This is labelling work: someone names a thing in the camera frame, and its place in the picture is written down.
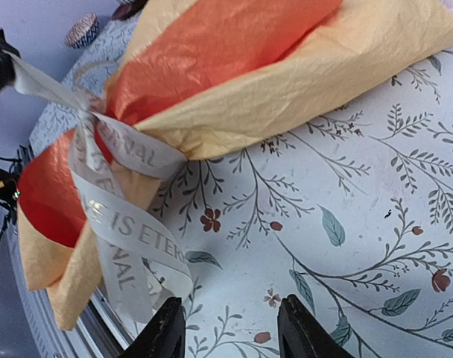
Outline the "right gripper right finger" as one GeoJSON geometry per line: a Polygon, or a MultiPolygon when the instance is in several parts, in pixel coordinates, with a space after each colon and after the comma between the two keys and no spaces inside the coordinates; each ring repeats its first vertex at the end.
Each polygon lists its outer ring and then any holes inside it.
{"type": "Polygon", "coordinates": [[[281,358],[352,358],[323,329],[296,295],[280,304],[277,317],[281,358]]]}

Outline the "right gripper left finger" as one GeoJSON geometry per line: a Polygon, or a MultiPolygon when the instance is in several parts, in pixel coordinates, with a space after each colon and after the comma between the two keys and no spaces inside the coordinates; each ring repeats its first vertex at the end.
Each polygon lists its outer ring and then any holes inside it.
{"type": "Polygon", "coordinates": [[[184,358],[186,320],[182,300],[168,298],[118,358],[184,358]]]}

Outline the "white printed ribbon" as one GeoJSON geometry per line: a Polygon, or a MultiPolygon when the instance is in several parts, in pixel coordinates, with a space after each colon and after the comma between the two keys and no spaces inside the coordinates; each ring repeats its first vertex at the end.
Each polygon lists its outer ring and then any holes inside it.
{"type": "Polygon", "coordinates": [[[95,142],[95,129],[124,167],[143,175],[167,179],[183,155],[163,142],[92,110],[89,100],[53,78],[12,56],[14,88],[77,111],[78,125],[69,146],[67,163],[83,210],[98,246],[104,285],[112,308],[147,324],[159,304],[151,294],[153,281],[144,262],[167,280],[165,289],[178,298],[193,288],[190,270],[174,235],[146,210],[127,201],[121,184],[95,142]]]}

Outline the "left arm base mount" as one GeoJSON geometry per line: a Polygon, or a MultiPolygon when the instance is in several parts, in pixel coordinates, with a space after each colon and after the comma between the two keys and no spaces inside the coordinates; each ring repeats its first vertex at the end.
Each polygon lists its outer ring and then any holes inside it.
{"type": "Polygon", "coordinates": [[[17,222],[17,198],[18,180],[22,169],[21,158],[4,158],[0,160],[9,162],[10,169],[7,171],[0,168],[0,207],[8,211],[8,218],[12,224],[17,222]]]}

